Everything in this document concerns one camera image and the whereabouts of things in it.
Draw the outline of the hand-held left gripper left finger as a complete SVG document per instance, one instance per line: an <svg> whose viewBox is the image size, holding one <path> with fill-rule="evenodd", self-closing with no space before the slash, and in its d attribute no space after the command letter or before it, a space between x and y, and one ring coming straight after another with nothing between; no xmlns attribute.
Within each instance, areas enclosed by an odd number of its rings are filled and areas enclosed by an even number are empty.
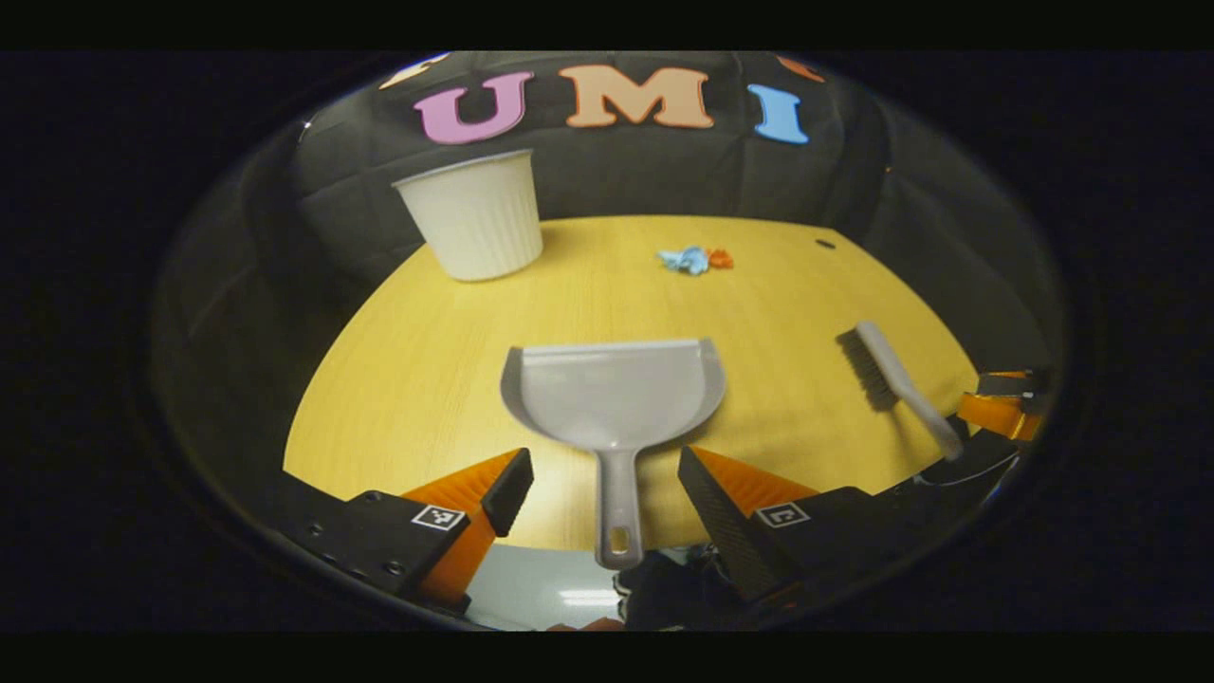
<svg viewBox="0 0 1214 683"><path fill-rule="evenodd" d="M396 601L464 613L490 546L507 536L534 480L520 446L407 493L350 500L294 476L279 480L279 531Z"/></svg>

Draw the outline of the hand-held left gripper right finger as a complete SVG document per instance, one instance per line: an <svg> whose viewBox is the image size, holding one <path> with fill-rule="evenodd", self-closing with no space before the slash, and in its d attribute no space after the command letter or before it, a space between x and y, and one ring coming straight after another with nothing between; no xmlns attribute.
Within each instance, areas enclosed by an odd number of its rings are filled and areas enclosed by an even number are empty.
<svg viewBox="0 0 1214 683"><path fill-rule="evenodd" d="M747 463L685 446L679 480L745 608L817 608L872 584L949 523L944 488L815 493Z"/></svg>

